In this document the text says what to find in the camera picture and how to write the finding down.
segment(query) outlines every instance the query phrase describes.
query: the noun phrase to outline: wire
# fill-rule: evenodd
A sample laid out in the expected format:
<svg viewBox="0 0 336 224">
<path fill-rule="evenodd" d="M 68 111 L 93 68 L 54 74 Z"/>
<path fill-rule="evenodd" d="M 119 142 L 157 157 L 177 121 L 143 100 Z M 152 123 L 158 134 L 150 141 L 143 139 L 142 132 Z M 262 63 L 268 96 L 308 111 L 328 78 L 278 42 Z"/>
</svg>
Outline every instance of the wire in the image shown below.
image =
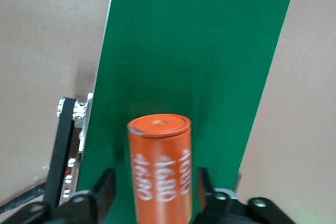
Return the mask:
<svg viewBox="0 0 336 224">
<path fill-rule="evenodd" d="M 72 169 L 69 169 L 68 171 L 65 172 L 64 177 L 69 175 L 72 172 Z M 9 202 L 6 204 L 0 206 L 0 214 L 12 210 L 14 208 L 17 208 L 21 206 L 22 204 L 25 204 L 42 194 L 44 194 L 46 188 L 46 183 L 40 184 L 38 186 L 35 186 L 34 188 L 26 191 L 25 193 L 15 197 L 14 199 L 11 199 Z"/>
<path fill-rule="evenodd" d="M 72 168 L 70 170 L 68 170 L 67 172 L 65 172 L 64 176 L 68 176 L 70 173 L 72 172 Z"/>
</svg>

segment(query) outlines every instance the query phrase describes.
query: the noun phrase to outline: hole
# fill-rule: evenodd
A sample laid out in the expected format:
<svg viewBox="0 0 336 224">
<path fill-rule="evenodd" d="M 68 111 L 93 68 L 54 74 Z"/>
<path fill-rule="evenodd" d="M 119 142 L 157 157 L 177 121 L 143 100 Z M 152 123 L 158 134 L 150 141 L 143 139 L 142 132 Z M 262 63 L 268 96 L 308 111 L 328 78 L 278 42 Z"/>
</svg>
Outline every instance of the hole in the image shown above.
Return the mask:
<svg viewBox="0 0 336 224">
<path fill-rule="evenodd" d="M 162 120 L 155 120 L 155 121 L 152 122 L 152 125 L 161 126 L 161 125 L 165 125 L 165 123 Z"/>
<path fill-rule="evenodd" d="M 257 207 L 266 207 L 266 203 L 263 202 L 261 199 L 255 199 L 253 200 L 253 204 Z"/>
<path fill-rule="evenodd" d="M 225 196 L 225 194 L 224 194 L 224 193 L 221 193 L 221 192 L 216 192 L 216 193 L 215 193 L 215 197 L 216 197 L 217 199 L 220 199 L 220 200 L 226 200 L 226 196 Z"/>
<path fill-rule="evenodd" d="M 84 197 L 77 197 L 77 198 L 75 198 L 75 199 L 73 199 L 73 202 L 74 203 L 80 203 L 80 202 L 82 202 L 82 201 L 84 201 Z"/>
<path fill-rule="evenodd" d="M 42 205 L 34 205 L 32 206 L 32 208 L 30 209 L 31 212 L 37 212 L 40 211 L 43 208 Z"/>
</svg>

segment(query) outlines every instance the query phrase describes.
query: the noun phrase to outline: battery top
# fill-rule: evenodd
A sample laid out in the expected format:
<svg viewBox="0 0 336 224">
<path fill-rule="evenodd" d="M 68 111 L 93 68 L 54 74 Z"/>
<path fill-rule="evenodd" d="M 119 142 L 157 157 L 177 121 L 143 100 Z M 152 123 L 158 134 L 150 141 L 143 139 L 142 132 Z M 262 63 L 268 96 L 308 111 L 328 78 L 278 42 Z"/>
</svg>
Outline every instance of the battery top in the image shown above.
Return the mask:
<svg viewBox="0 0 336 224">
<path fill-rule="evenodd" d="M 154 114 L 131 121 L 127 128 L 135 135 L 157 138 L 179 135 L 191 126 L 191 121 L 182 115 Z"/>
</svg>

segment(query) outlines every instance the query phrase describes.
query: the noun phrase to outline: green panel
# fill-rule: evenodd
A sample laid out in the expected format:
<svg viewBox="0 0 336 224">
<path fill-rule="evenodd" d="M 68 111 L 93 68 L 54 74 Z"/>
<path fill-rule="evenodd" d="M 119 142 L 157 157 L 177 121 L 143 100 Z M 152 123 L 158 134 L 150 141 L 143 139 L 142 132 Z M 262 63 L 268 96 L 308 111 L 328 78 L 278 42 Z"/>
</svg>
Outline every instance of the green panel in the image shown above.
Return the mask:
<svg viewBox="0 0 336 224">
<path fill-rule="evenodd" d="M 289 1 L 112 0 L 79 179 L 117 169 L 106 223 L 135 223 L 126 124 L 138 116 L 188 116 L 193 171 L 233 188 Z"/>
</svg>

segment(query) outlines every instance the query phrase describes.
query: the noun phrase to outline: orange battery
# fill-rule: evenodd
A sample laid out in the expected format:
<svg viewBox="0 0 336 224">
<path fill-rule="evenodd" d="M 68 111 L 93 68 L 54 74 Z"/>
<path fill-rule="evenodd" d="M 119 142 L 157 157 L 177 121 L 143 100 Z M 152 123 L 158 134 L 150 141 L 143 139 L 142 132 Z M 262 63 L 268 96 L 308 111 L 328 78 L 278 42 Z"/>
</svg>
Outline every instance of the orange battery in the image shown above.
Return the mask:
<svg viewBox="0 0 336 224">
<path fill-rule="evenodd" d="M 191 122 L 147 115 L 128 125 L 139 224 L 188 224 L 192 216 Z"/>
</svg>

